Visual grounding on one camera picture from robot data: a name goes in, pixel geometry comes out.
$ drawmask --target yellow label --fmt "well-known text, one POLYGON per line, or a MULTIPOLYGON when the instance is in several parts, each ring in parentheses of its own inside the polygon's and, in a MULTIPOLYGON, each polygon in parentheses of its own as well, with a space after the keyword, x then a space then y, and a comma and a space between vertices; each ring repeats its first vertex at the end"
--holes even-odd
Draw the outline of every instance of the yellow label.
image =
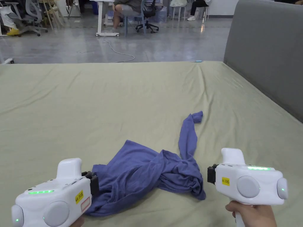
POLYGON ((222 184, 229 186, 229 178, 222 177, 222 184))
POLYGON ((75 197, 76 204, 78 204, 83 199, 83 190, 79 192, 79 194, 75 197))

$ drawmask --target gray floor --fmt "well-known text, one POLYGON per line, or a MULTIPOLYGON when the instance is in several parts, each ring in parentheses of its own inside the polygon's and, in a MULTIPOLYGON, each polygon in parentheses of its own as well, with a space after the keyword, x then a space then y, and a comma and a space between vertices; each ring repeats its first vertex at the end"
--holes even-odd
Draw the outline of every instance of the gray floor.
MULTIPOLYGON (((137 33, 129 26, 128 36, 106 37, 112 47, 131 54, 131 62, 153 61, 222 61, 232 19, 210 18, 197 21, 172 21, 159 24, 156 34, 137 33)), ((15 63, 86 63, 115 62, 131 59, 113 52, 103 37, 96 37, 97 16, 70 18, 66 28, 55 32, 0 37, 0 48, 15 63)))

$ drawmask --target gray headboard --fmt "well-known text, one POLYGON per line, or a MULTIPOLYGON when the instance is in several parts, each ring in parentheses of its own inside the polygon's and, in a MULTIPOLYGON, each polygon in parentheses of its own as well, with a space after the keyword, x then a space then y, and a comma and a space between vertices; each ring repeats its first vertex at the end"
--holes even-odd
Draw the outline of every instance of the gray headboard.
POLYGON ((303 6, 239 0, 224 63, 303 122, 303 6))

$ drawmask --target white cable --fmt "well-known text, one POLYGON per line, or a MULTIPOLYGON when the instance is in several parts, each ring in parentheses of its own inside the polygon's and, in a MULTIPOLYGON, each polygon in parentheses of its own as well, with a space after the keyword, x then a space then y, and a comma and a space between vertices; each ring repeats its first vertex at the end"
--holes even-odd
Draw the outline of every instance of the white cable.
POLYGON ((131 59, 131 60, 115 61, 114 63, 120 63, 120 62, 132 61, 132 60, 134 60, 134 59, 135 59, 135 57, 134 57, 134 56, 132 56, 132 55, 130 55, 130 54, 123 54, 123 53, 120 53, 120 52, 118 52, 118 51, 115 51, 115 50, 112 48, 111 43, 105 39, 105 36, 104 36, 103 40, 109 44, 109 46, 111 47, 111 49, 112 49, 112 50, 113 50, 115 53, 117 53, 117 54, 121 54, 121 55, 127 55, 127 56, 131 56, 131 57, 133 57, 133 59, 131 59))

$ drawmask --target bed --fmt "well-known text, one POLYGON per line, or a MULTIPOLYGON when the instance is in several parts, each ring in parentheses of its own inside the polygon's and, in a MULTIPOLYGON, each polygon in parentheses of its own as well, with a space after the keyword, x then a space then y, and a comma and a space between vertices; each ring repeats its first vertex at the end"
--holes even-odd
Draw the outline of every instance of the bed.
POLYGON ((127 139, 178 154, 182 121, 200 110, 195 159, 206 200, 155 189, 124 212, 86 218, 84 227, 234 226, 224 208, 228 198, 206 182, 223 147, 241 149, 248 164, 282 171, 290 196, 274 207, 277 222, 301 225, 303 125, 223 62, 5 65, 0 71, 1 226, 11 226, 16 196, 54 178, 62 159, 80 157, 82 170, 90 170, 108 163, 127 139), (132 67, 154 70, 142 76, 132 67))

